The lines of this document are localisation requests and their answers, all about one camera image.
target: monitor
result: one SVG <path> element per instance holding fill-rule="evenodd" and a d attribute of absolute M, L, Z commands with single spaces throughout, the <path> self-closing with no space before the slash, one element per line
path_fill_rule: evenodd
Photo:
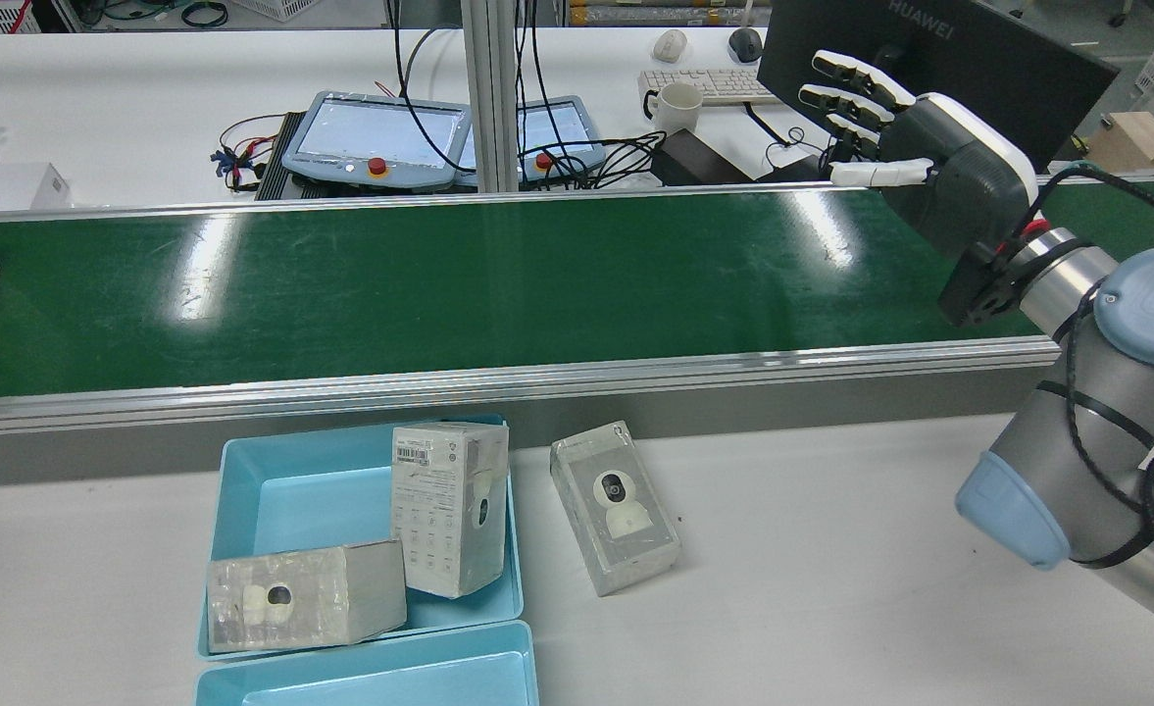
<path fill-rule="evenodd" d="M 443 155 L 463 151 L 471 126 L 464 104 L 411 100 L 407 107 L 400 98 L 322 92 L 280 164 L 309 179 L 364 187 L 449 187 L 455 166 L 429 147 L 415 121 Z"/>
<path fill-rule="evenodd" d="M 550 117 L 554 115 L 555 125 L 550 125 Z M 550 98 L 550 111 L 546 111 L 546 103 L 533 100 L 522 107 L 517 107 L 517 137 L 519 140 L 519 155 L 524 157 L 524 170 L 517 166 L 517 173 L 522 182 L 529 180 L 560 179 L 562 175 L 571 174 L 572 170 L 593 170 L 607 160 L 607 151 L 602 144 L 586 144 L 598 140 L 593 121 L 590 113 L 585 112 L 585 104 L 576 95 L 563 95 L 563 97 Z M 552 166 L 549 172 L 535 166 L 537 156 L 541 148 L 550 147 L 550 155 L 563 155 L 563 149 L 553 144 L 563 141 L 570 157 L 576 157 L 580 162 L 571 162 L 570 165 Z M 464 153 L 459 157 L 459 166 L 477 168 L 477 147 L 474 140 L 469 135 L 464 143 Z M 478 185 L 477 173 L 459 173 L 455 183 L 464 187 L 475 187 Z"/>
<path fill-rule="evenodd" d="M 1042 171 L 1118 69 L 975 0 L 773 0 L 759 83 L 822 121 L 799 87 L 826 83 L 812 54 L 871 62 L 913 95 L 965 104 Z"/>

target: green conveyor belt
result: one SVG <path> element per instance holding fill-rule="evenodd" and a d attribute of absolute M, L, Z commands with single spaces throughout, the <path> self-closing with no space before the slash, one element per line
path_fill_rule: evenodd
<path fill-rule="evenodd" d="M 1110 188 L 1048 216 L 1154 246 Z M 946 325 L 947 275 L 867 191 L 8 223 L 0 397 L 1035 333 Z"/>

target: robotic arm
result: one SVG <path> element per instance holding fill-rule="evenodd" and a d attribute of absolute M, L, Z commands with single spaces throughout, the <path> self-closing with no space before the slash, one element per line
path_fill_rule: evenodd
<path fill-rule="evenodd" d="M 1154 250 L 1118 264 L 1034 212 L 1029 160 L 945 95 L 818 52 L 840 88 L 804 85 L 829 112 L 839 185 L 882 187 L 945 258 L 939 305 L 957 325 L 1020 307 L 1064 353 L 981 453 L 959 513 L 1031 565 L 1092 569 L 1154 611 Z"/>

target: barcode label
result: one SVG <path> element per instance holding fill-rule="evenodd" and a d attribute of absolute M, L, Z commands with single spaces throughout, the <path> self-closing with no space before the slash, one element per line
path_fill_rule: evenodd
<path fill-rule="evenodd" d="M 394 459 L 402 461 L 402 464 L 420 464 L 421 466 L 427 466 L 428 450 L 427 448 L 419 446 L 396 446 L 394 448 Z"/>

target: computer mouse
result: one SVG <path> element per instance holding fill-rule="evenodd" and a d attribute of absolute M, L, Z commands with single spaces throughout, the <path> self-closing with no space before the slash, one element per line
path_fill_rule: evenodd
<path fill-rule="evenodd" d="M 759 39 L 759 32 L 755 28 L 739 27 L 729 36 L 729 48 L 734 51 L 739 62 L 755 62 L 764 54 L 764 40 Z"/>
<path fill-rule="evenodd" d="M 669 29 L 662 32 L 659 39 L 655 40 L 654 48 L 651 50 L 651 55 L 661 60 L 661 62 L 674 63 L 681 57 L 684 48 L 685 32 L 680 31 L 680 29 Z"/>

